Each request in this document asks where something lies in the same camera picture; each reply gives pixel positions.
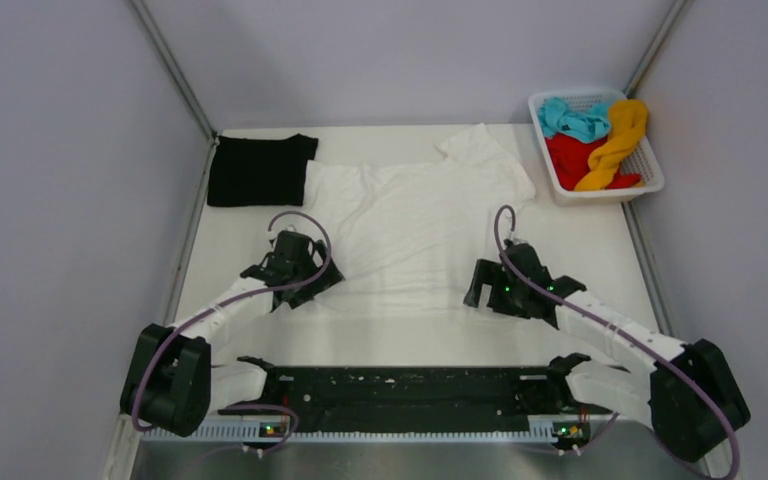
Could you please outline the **white t shirt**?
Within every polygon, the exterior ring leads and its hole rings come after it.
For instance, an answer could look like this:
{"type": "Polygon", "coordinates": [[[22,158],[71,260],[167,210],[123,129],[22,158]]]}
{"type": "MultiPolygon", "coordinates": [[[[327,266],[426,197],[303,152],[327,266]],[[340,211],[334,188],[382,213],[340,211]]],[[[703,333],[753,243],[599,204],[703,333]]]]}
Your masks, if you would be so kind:
{"type": "Polygon", "coordinates": [[[440,159],[416,164],[308,164],[304,210],[329,234],[345,279],[306,310],[392,318],[461,308],[496,212],[526,206],[536,188],[482,124],[438,148],[440,159]]]}

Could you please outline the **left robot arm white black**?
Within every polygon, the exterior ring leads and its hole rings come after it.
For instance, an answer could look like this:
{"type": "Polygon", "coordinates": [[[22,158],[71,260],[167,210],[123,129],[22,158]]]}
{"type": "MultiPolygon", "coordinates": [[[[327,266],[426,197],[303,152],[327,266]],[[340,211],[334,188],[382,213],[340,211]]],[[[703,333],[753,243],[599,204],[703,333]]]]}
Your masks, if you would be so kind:
{"type": "Polygon", "coordinates": [[[279,404],[280,386],[263,367],[214,355],[249,323],[287,305],[295,309],[343,281],[329,237],[283,230],[263,259],[192,317],[150,324],[137,337],[120,409],[140,432],[158,428],[186,437],[206,416],[238,402],[257,413],[279,404]]]}

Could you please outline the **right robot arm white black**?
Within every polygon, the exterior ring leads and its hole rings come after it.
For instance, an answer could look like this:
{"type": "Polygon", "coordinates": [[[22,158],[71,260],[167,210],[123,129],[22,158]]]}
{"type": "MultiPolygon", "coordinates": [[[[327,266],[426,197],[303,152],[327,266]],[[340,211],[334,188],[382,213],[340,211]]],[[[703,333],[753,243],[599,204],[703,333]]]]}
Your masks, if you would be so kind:
{"type": "Polygon", "coordinates": [[[489,290],[498,314],[542,320],[595,348],[549,364],[546,397],[560,412],[588,404],[649,428],[678,459],[696,462],[751,419],[722,350],[702,339],[687,343],[651,330],[599,300],[569,277],[552,277],[527,243],[507,241],[499,260],[479,259],[464,304],[476,308],[489,290]]]}

